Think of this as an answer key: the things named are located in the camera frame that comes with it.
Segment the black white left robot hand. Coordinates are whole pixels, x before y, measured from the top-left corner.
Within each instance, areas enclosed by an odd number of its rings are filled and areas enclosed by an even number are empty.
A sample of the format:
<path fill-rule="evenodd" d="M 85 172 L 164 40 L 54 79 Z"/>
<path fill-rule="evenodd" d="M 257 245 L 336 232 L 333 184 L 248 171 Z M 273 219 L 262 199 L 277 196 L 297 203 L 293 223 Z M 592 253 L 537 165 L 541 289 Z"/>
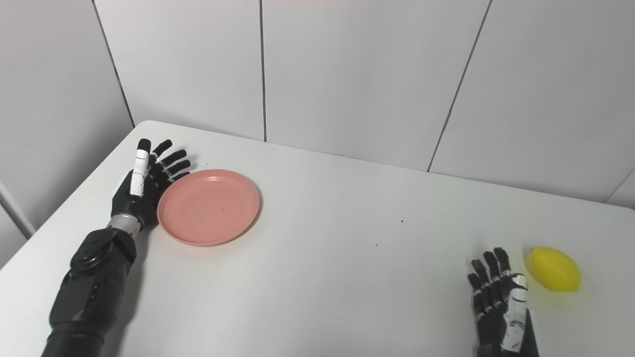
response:
<path fill-rule="evenodd" d="M 172 145 L 170 139 L 156 147 L 147 138 L 138 142 L 133 169 L 113 196 L 112 217 L 132 216 L 141 229 L 156 222 L 161 197 L 176 181 L 188 176 L 192 165 L 186 149 L 167 154 Z"/>

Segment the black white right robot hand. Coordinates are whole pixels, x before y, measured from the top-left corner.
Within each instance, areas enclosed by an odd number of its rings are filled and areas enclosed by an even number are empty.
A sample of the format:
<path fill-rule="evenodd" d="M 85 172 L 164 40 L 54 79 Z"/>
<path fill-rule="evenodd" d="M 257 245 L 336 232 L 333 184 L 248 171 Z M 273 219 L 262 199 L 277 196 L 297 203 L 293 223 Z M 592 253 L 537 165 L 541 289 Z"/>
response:
<path fill-rule="evenodd" d="M 510 268 L 508 253 L 496 247 L 471 262 L 467 278 L 478 334 L 477 357 L 538 357 L 528 309 L 526 277 Z"/>

